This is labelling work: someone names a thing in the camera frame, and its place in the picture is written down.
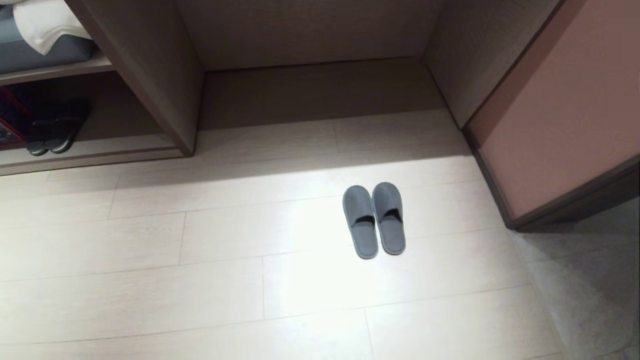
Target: pink wall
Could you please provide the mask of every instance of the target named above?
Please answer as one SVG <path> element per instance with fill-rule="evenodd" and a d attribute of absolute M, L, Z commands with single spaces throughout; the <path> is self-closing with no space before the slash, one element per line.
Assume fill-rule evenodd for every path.
<path fill-rule="evenodd" d="M 471 132 L 519 217 L 640 152 L 640 1 L 567 0 Z"/>

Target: pair of slippers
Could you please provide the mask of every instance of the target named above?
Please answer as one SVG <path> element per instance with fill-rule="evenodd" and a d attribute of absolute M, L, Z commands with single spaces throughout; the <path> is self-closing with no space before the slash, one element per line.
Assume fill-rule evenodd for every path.
<path fill-rule="evenodd" d="M 376 222 L 385 252 L 402 254 L 406 247 L 402 198 L 395 185 L 380 183 L 373 189 L 373 196 L 360 185 L 352 186 L 342 197 L 342 207 L 358 256 L 371 259 L 378 254 Z"/>
<path fill-rule="evenodd" d="M 62 154 L 69 150 L 91 111 L 86 99 L 42 106 L 35 114 L 27 138 L 27 150 L 33 156 L 47 151 Z"/>

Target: gray slipper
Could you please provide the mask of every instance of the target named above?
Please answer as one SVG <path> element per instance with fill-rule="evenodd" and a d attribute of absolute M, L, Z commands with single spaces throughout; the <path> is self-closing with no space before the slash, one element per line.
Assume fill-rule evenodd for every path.
<path fill-rule="evenodd" d="M 371 207 L 371 196 L 362 186 L 352 186 L 344 192 L 342 208 L 347 217 L 356 253 L 363 259 L 371 259 L 378 254 L 376 218 Z"/>
<path fill-rule="evenodd" d="M 388 254 L 400 255 L 406 247 L 402 220 L 402 198 L 392 183 L 380 183 L 373 189 L 373 208 L 376 212 L 382 248 Z"/>

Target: towel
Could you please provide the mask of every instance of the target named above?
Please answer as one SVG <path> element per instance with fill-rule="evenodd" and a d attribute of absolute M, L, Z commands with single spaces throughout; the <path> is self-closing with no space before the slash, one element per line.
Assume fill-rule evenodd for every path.
<path fill-rule="evenodd" d="M 91 39 L 65 0 L 26 0 L 13 6 L 13 18 L 24 41 L 46 55 L 59 37 Z"/>

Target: wooden floor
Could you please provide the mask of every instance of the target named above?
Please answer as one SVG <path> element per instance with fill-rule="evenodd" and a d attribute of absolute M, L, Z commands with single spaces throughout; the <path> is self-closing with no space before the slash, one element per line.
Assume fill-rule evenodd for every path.
<path fill-rule="evenodd" d="M 381 181 L 408 244 L 365 261 L 341 195 Z M 208 130 L 194 158 L 0 177 L 0 319 L 2 359 L 559 352 L 446 109 Z"/>

